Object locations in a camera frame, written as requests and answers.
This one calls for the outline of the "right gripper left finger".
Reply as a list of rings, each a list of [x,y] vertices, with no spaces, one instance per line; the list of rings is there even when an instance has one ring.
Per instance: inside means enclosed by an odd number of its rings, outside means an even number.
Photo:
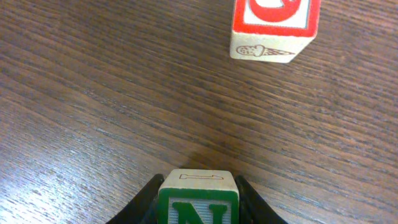
[[[162,174],[156,174],[134,198],[106,224],[157,224],[158,191],[164,182]]]

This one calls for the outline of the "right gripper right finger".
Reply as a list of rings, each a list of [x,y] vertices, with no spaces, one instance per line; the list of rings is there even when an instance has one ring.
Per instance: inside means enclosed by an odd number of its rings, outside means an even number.
[[[242,175],[234,180],[239,190],[239,224],[288,224]]]

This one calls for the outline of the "green N wooden block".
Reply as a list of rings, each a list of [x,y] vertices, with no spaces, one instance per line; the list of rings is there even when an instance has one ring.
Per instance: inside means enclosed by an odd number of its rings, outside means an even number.
[[[239,223],[239,191],[229,171],[174,169],[158,196],[158,223]]]

